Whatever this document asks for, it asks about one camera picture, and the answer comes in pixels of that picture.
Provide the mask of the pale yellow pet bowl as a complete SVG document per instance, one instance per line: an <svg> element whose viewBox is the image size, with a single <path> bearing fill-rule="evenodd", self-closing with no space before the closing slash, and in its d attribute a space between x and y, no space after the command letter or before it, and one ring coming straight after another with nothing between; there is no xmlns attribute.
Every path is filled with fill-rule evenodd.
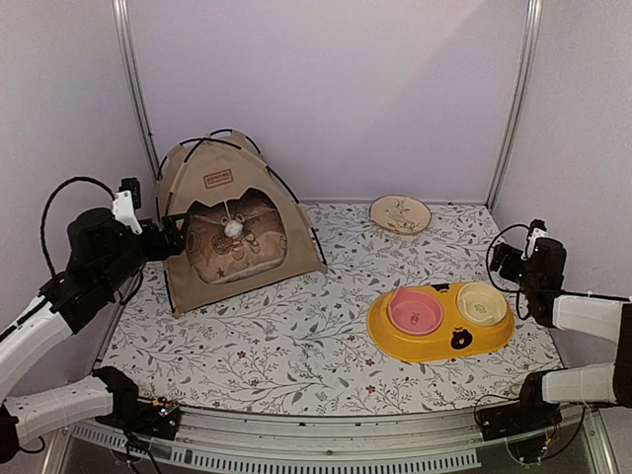
<svg viewBox="0 0 632 474"><path fill-rule="evenodd" d="M482 282L469 282L458 291L456 304L460 314L470 323L481 327L500 324L508 305L503 295Z"/></svg>

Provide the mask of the white and brown pillow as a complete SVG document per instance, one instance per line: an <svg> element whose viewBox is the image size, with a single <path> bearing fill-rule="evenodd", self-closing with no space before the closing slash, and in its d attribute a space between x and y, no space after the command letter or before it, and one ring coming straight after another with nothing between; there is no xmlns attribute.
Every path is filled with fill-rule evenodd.
<svg viewBox="0 0 632 474"><path fill-rule="evenodd" d="M213 206L196 201L188 215L188 262L206 284L252 277L278 267L285 259L287 237L280 213L260 190L250 188L237 199ZM224 234L231 219L243 224L236 238Z"/></svg>

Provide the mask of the beige fabric pet tent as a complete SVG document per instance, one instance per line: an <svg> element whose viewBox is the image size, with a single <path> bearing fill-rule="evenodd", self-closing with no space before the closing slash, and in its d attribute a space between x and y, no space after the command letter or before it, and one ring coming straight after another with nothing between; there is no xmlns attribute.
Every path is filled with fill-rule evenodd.
<svg viewBox="0 0 632 474"><path fill-rule="evenodd" d="M268 172L263 161L243 137L207 135L175 145L161 164L156 183L159 216L186 213L199 201L213 206L237 199L248 189L265 193L280 213L287 237L287 253L276 268L255 276L221 284L202 282L188 262L185 250L165 264L165 281L174 316L181 315L291 277L320 272L325 266L308 227L307 212Z"/></svg>

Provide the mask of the yellow double bowl holder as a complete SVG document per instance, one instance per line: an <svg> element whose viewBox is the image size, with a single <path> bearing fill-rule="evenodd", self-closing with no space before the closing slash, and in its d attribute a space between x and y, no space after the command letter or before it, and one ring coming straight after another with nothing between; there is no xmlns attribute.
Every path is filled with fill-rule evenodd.
<svg viewBox="0 0 632 474"><path fill-rule="evenodd" d="M505 347L514 335L514 315L508 305L505 319L492 327L481 327L467 321L458 311L456 299L466 283L442 283L424 286L402 286L435 297L443 309L443 321L433 333L415 337L397 330L387 316L387 304L393 291L379 296L368 309L366 326L369 336L385 354L401 361L425 362L453 357L491 353Z"/></svg>

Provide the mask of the black flexible tent pole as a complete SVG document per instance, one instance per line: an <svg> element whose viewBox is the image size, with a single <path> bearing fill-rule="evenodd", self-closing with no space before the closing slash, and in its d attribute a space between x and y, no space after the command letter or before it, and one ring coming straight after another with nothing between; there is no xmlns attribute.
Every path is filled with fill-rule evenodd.
<svg viewBox="0 0 632 474"><path fill-rule="evenodd" d="M253 140L250 136L248 136L247 134L245 134L245 133L243 133L243 132L241 132L241 131L239 131L239 130L235 130L235 129L233 129L233 128L220 128L220 129L217 129L217 130L214 130L214 131L210 132L207 136L208 136L209 138L217 138L219 135L227 135L227 136L231 136L231 137L233 137L234 139L237 139L237 136L241 136L241 137L243 137L243 139L245 140L245 142L246 142L248 145L250 145L250 146L251 146L251 147L252 147L252 148L253 148L253 149L257 152L257 155L258 155L258 156L259 156L259 157L260 157L263 161L266 161L266 158L264 157L264 155L263 155L263 152L262 152L261 148L260 148L260 147L258 146L258 144L257 144L257 143L256 143L256 142L255 142L255 141L254 141L254 140ZM280 183L280 184L281 184L281 185L285 188L285 190L289 193L289 195L292 197L292 199L294 200L294 202L295 202L296 204L302 205L302 203L301 203L300 199L297 197L296 193L295 193L295 192L292 190L292 188L291 188L291 187L290 187L290 186L289 186L289 185L285 182L285 180L284 180L284 179L280 176L280 174L279 174L279 173L277 173L277 172L276 172L276 171L275 171L275 170L274 170L271 166L268 166L268 172L269 172L269 174L270 174L270 175L271 175L274 179L276 179L276 180L277 180L277 181L278 181L278 182L279 182L279 183ZM312 222L311 222L311 219L310 219L310 218L307 218L307 220L308 220L308 227L309 227L309 230L311 231L311 235L312 235L313 241L315 242L316 247L317 247L317 249L318 249L318 251L319 251L319 253L320 253L320 258L321 258L321 261L322 261L322 263L323 263L325 266L327 266L327 265L328 265L328 262L327 262L327 259L326 259L326 256L325 256L325 252L324 252L324 250L323 250L323 248L322 248L322 244L321 244L321 242L320 242L320 239L319 239L319 237L318 237L318 235L317 235L317 231L316 231L316 229L314 228L314 226L313 226L313 224L312 224Z"/></svg>

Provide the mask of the pink round pet bowl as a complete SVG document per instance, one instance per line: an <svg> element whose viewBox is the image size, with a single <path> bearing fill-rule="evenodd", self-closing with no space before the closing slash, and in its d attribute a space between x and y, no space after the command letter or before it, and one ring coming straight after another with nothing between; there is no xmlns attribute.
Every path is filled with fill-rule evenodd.
<svg viewBox="0 0 632 474"><path fill-rule="evenodd" d="M443 309L435 297L401 287L394 291L387 304L387 316L402 333L423 337L439 328L443 321Z"/></svg>

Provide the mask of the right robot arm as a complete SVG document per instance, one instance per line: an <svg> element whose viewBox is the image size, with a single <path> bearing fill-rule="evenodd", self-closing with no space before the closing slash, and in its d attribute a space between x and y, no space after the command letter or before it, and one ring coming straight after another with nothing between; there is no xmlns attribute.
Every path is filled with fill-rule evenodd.
<svg viewBox="0 0 632 474"><path fill-rule="evenodd" d="M537 324L616 345L613 362L528 374L510 415L521 431L532 430L561 403L631 406L631 299L564 290L565 261L559 241L535 235L523 251L499 243L486 257L491 273L517 285L526 298L527 314Z"/></svg>

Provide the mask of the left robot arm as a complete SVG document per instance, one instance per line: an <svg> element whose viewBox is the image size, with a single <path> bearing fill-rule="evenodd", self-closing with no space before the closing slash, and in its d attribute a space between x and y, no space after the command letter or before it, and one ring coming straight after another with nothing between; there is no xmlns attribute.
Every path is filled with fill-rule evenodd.
<svg viewBox="0 0 632 474"><path fill-rule="evenodd" d="M67 228L71 254L65 271L44 284L28 308L1 333L1 460L34 439L95 418L125 432L175 436L178 404L139 399L138 386L103 366L85 378L38 394L10 396L15 384L52 348L78 334L108 304L126 304L119 288L148 262L163 262L185 247L182 215L125 224L105 208L80 214Z"/></svg>

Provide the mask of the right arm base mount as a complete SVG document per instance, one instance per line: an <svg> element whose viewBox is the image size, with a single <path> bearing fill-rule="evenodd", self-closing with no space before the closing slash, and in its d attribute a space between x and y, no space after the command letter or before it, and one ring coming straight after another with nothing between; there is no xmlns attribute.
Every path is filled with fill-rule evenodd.
<svg viewBox="0 0 632 474"><path fill-rule="evenodd" d="M522 464L540 462L549 453L562 415L560 404L544 401L543 378L548 371L532 372L526 376L516 399L499 407L479 409L475 405L474 420L481 429L484 440L523 435L551 428L552 434L542 434L536 439L514 441L508 446L511 456Z"/></svg>

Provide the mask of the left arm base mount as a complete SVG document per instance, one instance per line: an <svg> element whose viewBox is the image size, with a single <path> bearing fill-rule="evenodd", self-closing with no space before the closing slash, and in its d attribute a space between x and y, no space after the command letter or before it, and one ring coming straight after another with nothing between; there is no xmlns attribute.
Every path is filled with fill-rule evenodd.
<svg viewBox="0 0 632 474"><path fill-rule="evenodd" d="M95 369L92 375L103 381L113 396L113 410L108 415L96 417L97 423L135 435L167 440L176 438L182 417L178 401L164 396L141 400L138 386L112 366Z"/></svg>

